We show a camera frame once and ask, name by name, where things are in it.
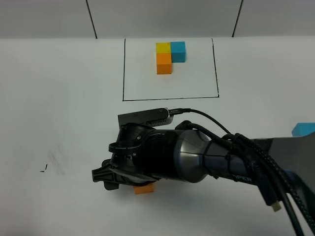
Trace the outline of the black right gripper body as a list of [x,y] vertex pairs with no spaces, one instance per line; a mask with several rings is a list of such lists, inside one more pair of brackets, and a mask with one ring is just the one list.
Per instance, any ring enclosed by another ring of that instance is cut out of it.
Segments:
[[107,190],[120,185],[144,186],[160,179],[179,180],[174,151],[182,130],[159,130],[129,123],[120,128],[116,142],[109,144],[114,182],[103,182]]

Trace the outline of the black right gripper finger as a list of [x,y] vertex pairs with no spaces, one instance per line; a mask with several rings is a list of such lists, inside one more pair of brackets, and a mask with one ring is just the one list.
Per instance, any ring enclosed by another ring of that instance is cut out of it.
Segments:
[[114,173],[110,170],[111,165],[105,165],[98,169],[92,170],[93,182],[114,182]]

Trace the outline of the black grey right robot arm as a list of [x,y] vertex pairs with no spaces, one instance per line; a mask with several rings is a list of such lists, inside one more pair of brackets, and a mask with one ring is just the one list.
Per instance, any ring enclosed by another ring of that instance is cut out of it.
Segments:
[[315,189],[315,136],[248,139],[218,137],[184,122],[174,130],[136,123],[120,128],[109,145],[112,157],[93,171],[107,190],[120,185],[145,186],[160,179],[197,183],[206,176],[285,189]]

